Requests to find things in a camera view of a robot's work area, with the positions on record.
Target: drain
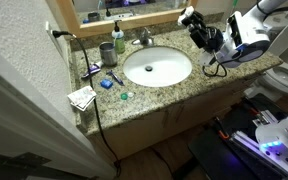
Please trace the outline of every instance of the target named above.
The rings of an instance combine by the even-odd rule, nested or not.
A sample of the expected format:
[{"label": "drain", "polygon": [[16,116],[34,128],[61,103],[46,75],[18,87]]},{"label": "drain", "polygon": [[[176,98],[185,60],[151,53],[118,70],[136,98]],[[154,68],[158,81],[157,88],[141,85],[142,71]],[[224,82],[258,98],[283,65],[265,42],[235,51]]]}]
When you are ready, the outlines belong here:
[{"label": "drain", "polygon": [[153,67],[152,67],[152,66],[146,66],[146,67],[145,67],[145,70],[146,70],[147,72],[151,72],[151,71],[153,70]]}]

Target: white sink basin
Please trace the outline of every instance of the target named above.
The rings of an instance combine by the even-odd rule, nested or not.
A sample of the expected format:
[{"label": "white sink basin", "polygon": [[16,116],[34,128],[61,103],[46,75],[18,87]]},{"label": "white sink basin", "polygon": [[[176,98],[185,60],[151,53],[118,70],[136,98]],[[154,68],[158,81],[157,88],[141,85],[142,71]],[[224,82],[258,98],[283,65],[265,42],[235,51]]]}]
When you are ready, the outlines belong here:
[{"label": "white sink basin", "polygon": [[145,48],[133,53],[123,71],[132,82],[148,87],[165,87],[183,81],[192,72],[189,58],[167,47]]},{"label": "white sink basin", "polygon": [[138,16],[139,14],[135,14],[133,15],[133,13],[124,13],[124,14],[117,14],[117,15],[113,15],[110,17],[104,17],[104,20],[120,20],[126,17],[133,17],[133,16]]}]

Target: granite countertop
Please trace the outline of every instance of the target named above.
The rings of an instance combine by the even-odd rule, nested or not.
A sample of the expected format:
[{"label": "granite countertop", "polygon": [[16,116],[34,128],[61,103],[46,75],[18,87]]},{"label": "granite countertop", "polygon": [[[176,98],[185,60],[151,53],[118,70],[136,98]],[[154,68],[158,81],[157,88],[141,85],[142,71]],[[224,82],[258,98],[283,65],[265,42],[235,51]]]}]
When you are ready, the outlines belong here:
[{"label": "granite countertop", "polygon": [[[214,23],[212,26],[224,29],[223,23]],[[97,93],[97,103],[104,130],[119,126],[143,115],[161,110],[172,104],[190,99],[194,96],[204,94],[212,89],[225,86],[236,80],[263,72],[273,66],[282,63],[277,56],[267,52],[257,60],[243,63],[238,68],[228,69],[228,75],[225,78],[209,78],[202,74],[201,66],[198,64],[198,57],[202,50],[198,49],[191,40],[187,30],[176,30],[153,36],[156,46],[167,46],[178,49],[186,54],[192,62],[192,73],[182,82],[162,88],[151,88],[137,85],[125,76],[123,73],[123,64],[128,56],[143,48],[141,45],[132,45],[133,40],[125,42],[126,51],[118,55],[118,65],[113,72],[120,77],[125,86],[120,86],[116,82],[109,90],[102,88],[99,82],[104,78],[111,79],[106,75],[110,69],[103,67],[102,71],[93,76],[94,89]],[[100,58],[98,47],[87,49],[87,54],[92,62]],[[85,73],[85,61],[82,51],[71,52],[71,58],[75,62],[75,82],[72,83],[73,90],[89,85],[88,81],[79,79],[79,75]],[[121,100],[120,95],[124,92],[134,92],[135,96],[127,100]],[[84,125],[85,135],[91,135],[99,132],[97,121],[94,114],[94,107],[91,104],[85,112],[77,111],[77,121]]]}]

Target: power cord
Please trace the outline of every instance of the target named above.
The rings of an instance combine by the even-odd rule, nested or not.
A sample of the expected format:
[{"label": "power cord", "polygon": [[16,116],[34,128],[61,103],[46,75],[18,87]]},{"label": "power cord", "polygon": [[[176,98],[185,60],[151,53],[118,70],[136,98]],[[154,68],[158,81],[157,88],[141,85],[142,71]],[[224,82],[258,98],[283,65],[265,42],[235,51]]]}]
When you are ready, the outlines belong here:
[{"label": "power cord", "polygon": [[265,19],[266,19],[268,16],[270,16],[270,15],[273,14],[273,13],[288,11],[288,6],[287,6],[287,7],[277,8],[277,9],[271,11],[271,12],[265,12],[265,11],[260,7],[260,5],[259,5],[260,2],[261,2],[261,0],[257,0],[257,1],[256,1],[256,6],[257,6],[257,9],[258,9],[261,13],[265,14],[264,21],[265,21]]},{"label": "power cord", "polygon": [[170,174],[171,174],[171,176],[172,176],[172,179],[174,179],[174,177],[173,177],[173,172],[172,172],[172,170],[171,170],[171,167],[170,167],[170,165],[166,162],[166,160],[163,158],[163,156],[162,156],[158,151],[156,151],[154,148],[151,148],[151,150],[154,152],[154,154],[155,154],[160,160],[162,160],[162,161],[166,164],[168,170],[170,171]]},{"label": "power cord", "polygon": [[[82,48],[82,51],[83,51],[83,54],[85,56],[85,62],[86,62],[86,66],[87,66],[87,70],[88,70],[88,73],[91,74],[91,68],[90,68],[90,63],[88,61],[88,57],[87,57],[87,54],[86,54],[86,51],[85,51],[85,48],[84,48],[84,45],[83,43],[81,42],[80,39],[78,39],[74,34],[70,33],[70,32],[67,32],[67,31],[52,31],[52,34],[55,38],[58,38],[62,35],[69,35],[69,36],[72,36],[74,37],[74,39],[78,42],[78,44],[80,45],[80,47]],[[92,76],[90,76],[90,86],[94,89],[94,86],[93,86],[93,80],[92,80]],[[101,134],[101,137],[106,145],[106,147],[111,151],[111,153],[114,155],[116,161],[114,162],[114,166],[116,168],[116,177],[119,177],[122,173],[122,168],[121,168],[121,160],[118,159],[116,153],[113,151],[113,149],[111,148],[111,146],[108,144],[106,138],[105,138],[105,135],[104,135],[104,132],[103,132],[103,129],[102,129],[102,125],[101,125],[101,120],[100,120],[100,116],[99,116],[99,111],[98,111],[98,107],[97,107],[97,102],[96,102],[96,98],[93,100],[94,102],[94,108],[95,108],[95,114],[96,114],[96,119],[97,119],[97,124],[98,124],[98,128],[100,130],[100,134]]]},{"label": "power cord", "polygon": [[[226,70],[226,68],[223,66],[223,64],[230,63],[230,62],[239,62],[238,59],[242,56],[243,51],[240,51],[239,53],[240,53],[240,54],[239,54],[236,58],[234,58],[234,59],[232,59],[232,60],[218,63],[218,64],[217,64],[217,67],[216,67],[216,71],[215,71],[214,74],[207,73],[207,72],[205,71],[205,66],[202,66],[203,74],[204,74],[205,76],[207,76],[207,77],[226,77],[226,76],[227,76],[227,70]],[[224,75],[219,75],[219,74],[218,74],[218,71],[219,71],[220,66],[221,66],[221,67],[223,68],[223,70],[224,70]]]}]

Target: cabinet door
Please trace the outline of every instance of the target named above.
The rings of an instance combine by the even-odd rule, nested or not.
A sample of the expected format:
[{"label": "cabinet door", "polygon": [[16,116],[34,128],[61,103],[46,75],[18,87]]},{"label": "cabinet door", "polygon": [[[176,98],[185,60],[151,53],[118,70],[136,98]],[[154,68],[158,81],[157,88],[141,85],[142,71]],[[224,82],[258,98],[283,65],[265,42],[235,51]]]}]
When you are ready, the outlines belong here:
[{"label": "cabinet door", "polygon": [[243,96],[243,90],[247,88],[243,82],[241,80],[217,88],[173,107],[173,115],[169,120],[171,125],[167,128],[169,131],[167,134],[178,134],[212,117],[228,112],[230,106],[239,102]]},{"label": "cabinet door", "polygon": [[[167,125],[166,118],[166,111],[154,112],[119,127],[105,130],[104,134],[118,158],[122,159],[163,140],[163,129]],[[114,156],[104,143],[101,143],[101,149],[106,151],[105,154],[113,162]]]}]

